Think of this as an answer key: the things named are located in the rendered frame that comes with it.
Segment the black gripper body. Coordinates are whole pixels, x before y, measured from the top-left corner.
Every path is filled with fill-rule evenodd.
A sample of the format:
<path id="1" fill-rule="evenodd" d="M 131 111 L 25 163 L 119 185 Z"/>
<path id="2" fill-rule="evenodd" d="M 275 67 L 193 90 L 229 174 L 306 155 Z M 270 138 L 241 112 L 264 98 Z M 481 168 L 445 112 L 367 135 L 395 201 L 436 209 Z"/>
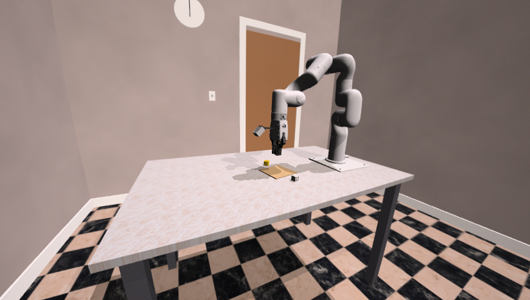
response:
<path id="1" fill-rule="evenodd" d="M 287 122 L 287 119 L 273 119 L 273 120 L 271 120 L 270 128 L 274 128 L 274 129 L 270 129 L 270 132 L 269 132 L 269 137 L 272 140 L 275 140 L 275 141 L 279 142 L 281 140 L 282 136 L 283 136 L 283 133 L 284 133 L 285 140 L 286 141 L 288 140 L 288 122 Z"/>

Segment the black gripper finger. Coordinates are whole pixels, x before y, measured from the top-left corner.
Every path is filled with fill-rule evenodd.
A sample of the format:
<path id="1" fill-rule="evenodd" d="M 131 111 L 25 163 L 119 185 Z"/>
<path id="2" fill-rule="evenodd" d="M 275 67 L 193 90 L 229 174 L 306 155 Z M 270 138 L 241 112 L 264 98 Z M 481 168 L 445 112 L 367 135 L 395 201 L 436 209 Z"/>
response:
<path id="1" fill-rule="evenodd" d="M 281 140 L 278 142 L 277 141 L 277 147 L 276 147 L 276 156 L 280 156 L 281 155 L 281 152 L 282 152 L 282 147 L 283 145 L 286 143 L 286 140 L 285 140 L 285 137 L 284 137 L 284 133 L 282 133 L 282 138 Z"/>
<path id="2" fill-rule="evenodd" d="M 273 146 L 273 147 L 272 147 L 272 154 L 274 154 L 274 150 L 275 150 L 276 147 L 277 147 L 277 141 L 272 140 L 271 138 L 270 138 L 270 140 L 271 140 L 271 142 L 272 142 L 272 146 Z"/>

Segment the tan flat mat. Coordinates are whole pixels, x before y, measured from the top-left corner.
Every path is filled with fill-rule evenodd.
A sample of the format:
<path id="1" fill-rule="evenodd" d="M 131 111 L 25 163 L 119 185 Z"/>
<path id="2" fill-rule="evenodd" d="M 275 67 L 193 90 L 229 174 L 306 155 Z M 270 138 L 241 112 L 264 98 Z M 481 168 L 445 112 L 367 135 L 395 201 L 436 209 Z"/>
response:
<path id="1" fill-rule="evenodd" d="M 274 179 L 283 178 L 297 173 L 280 165 L 259 169 L 259 171 L 271 176 Z"/>

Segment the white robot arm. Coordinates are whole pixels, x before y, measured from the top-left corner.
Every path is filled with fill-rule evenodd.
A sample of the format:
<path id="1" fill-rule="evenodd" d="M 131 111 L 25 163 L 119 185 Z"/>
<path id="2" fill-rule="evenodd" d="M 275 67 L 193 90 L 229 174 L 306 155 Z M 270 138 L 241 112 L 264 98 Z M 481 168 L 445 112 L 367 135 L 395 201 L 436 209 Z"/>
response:
<path id="1" fill-rule="evenodd" d="M 318 54 L 307 60 L 306 71 L 285 90 L 272 92 L 271 119 L 287 119 L 288 107 L 302 106 L 306 100 L 302 93 L 315 86 L 325 74 L 340 72 L 336 81 L 335 103 L 346 109 L 335 111 L 331 117 L 331 138 L 328 157 L 330 163 L 344 164 L 348 129 L 358 125 L 361 117 L 362 96 L 352 89 L 355 61 L 350 54 L 331 57 L 328 53 Z M 352 90 L 351 90 L 352 89 Z M 344 157 L 344 159 L 343 159 Z"/>

